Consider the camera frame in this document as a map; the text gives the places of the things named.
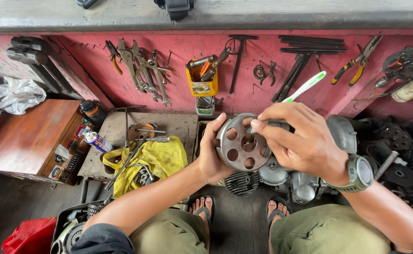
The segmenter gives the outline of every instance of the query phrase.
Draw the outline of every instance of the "yellow rag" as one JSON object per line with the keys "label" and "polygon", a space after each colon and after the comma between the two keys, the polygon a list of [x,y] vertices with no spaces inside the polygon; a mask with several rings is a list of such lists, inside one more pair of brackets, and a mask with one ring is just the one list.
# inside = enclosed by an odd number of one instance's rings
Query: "yellow rag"
{"label": "yellow rag", "polygon": [[[176,136],[170,136],[170,142],[145,142],[136,155],[130,160],[127,167],[124,168],[119,177],[114,183],[114,198],[128,193],[140,187],[133,179],[141,170],[142,166],[130,167],[134,164],[145,164],[149,166],[150,172],[160,179],[164,179],[175,172],[187,166],[187,156],[183,144]],[[111,166],[117,173],[123,166],[126,159],[136,147],[136,142],[130,142],[130,148],[122,148],[107,152],[103,155],[103,164]],[[118,163],[108,161],[113,157],[121,155],[121,160]]]}

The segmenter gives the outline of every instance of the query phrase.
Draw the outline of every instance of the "wooden floor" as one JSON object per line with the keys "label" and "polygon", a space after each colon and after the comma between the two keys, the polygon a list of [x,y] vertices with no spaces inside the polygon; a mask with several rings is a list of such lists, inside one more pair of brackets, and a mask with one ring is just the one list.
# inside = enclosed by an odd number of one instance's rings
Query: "wooden floor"
{"label": "wooden floor", "polygon": [[[107,192],[101,183],[91,181],[87,201],[105,199]],[[0,175],[0,253],[1,244],[24,220],[57,216],[60,211],[77,205],[81,186],[59,186],[20,180]],[[211,254],[267,253],[266,202],[277,195],[269,186],[260,185],[257,192],[246,198],[232,195],[223,187],[205,186],[193,195],[215,197],[215,218],[211,230]],[[321,201],[305,206],[293,205],[299,211],[330,203],[323,195]]]}

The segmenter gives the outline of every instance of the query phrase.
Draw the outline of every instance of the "yellow tool holder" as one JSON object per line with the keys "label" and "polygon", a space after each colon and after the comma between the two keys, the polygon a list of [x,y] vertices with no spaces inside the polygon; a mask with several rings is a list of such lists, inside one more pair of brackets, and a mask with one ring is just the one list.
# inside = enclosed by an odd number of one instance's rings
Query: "yellow tool holder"
{"label": "yellow tool holder", "polygon": [[[200,70],[203,65],[192,68],[192,75],[195,80],[200,80]],[[189,81],[189,86],[191,87],[191,93],[194,97],[202,96],[215,96],[217,95],[217,67],[215,68],[216,74],[213,76],[213,81],[210,82],[195,82],[192,80],[191,73],[186,70],[187,80]]]}

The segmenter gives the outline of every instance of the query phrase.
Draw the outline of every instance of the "foot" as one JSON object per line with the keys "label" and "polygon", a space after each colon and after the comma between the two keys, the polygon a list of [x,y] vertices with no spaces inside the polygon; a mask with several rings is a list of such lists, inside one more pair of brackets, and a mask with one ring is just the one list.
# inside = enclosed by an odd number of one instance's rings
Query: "foot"
{"label": "foot", "polygon": [[[290,214],[290,212],[288,211],[288,208],[285,205],[283,205],[282,203],[278,203],[276,205],[276,202],[274,200],[271,200],[267,207],[268,207],[268,210],[267,210],[268,214],[266,215],[266,217],[269,217],[269,215],[272,213],[272,211],[274,211],[276,208],[279,209],[280,211],[282,211],[282,213],[285,216],[288,216]],[[274,219],[271,222],[271,227],[269,228],[269,235],[271,235],[272,225],[274,225],[274,222],[276,222],[279,219],[282,219],[282,217],[280,215],[277,214],[276,216],[274,216]],[[273,254],[273,253],[274,253],[274,251],[272,250],[271,237],[270,237],[269,238],[269,254]]]}
{"label": "foot", "polygon": [[[199,208],[206,206],[206,209],[210,213],[211,216],[211,208],[213,207],[213,199],[210,197],[208,198],[200,198],[196,199],[195,203],[192,204],[192,207],[188,209],[188,212],[194,214]],[[205,230],[206,230],[206,247],[208,252],[210,251],[210,227],[208,226],[208,220],[207,216],[204,211],[202,211],[199,216],[202,218],[204,224],[205,224]]]}

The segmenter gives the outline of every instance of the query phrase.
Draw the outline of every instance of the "yellow-handled pliers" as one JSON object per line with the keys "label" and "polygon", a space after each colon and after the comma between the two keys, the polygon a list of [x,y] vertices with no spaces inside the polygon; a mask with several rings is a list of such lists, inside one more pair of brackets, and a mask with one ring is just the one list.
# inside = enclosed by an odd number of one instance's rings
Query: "yellow-handled pliers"
{"label": "yellow-handled pliers", "polygon": [[111,55],[109,56],[109,61],[113,63],[113,66],[114,68],[116,68],[117,72],[119,72],[119,74],[122,75],[123,72],[121,71],[119,65],[117,64],[117,60],[116,60],[116,57],[117,57],[121,61],[120,54],[117,52],[116,47],[114,46],[113,43],[111,43],[111,41],[106,41],[106,47],[109,49],[109,52],[111,53]]}
{"label": "yellow-handled pliers", "polygon": [[365,67],[368,64],[368,56],[376,48],[376,46],[378,45],[378,43],[381,39],[382,39],[382,35],[373,36],[373,38],[368,42],[368,44],[365,46],[364,49],[362,49],[362,47],[360,47],[360,45],[357,44],[357,46],[359,47],[359,51],[360,51],[359,56],[357,56],[356,59],[351,59],[345,66],[343,66],[339,70],[337,75],[335,75],[335,77],[332,79],[331,84],[337,84],[337,82],[339,82],[339,79],[342,77],[342,75],[349,68],[353,67],[356,64],[356,62],[358,62],[360,60],[359,69],[357,70],[356,75],[354,75],[354,77],[349,82],[349,86],[353,86],[354,84],[356,84],[357,80],[359,80],[359,78],[362,76],[363,70],[365,69]]}

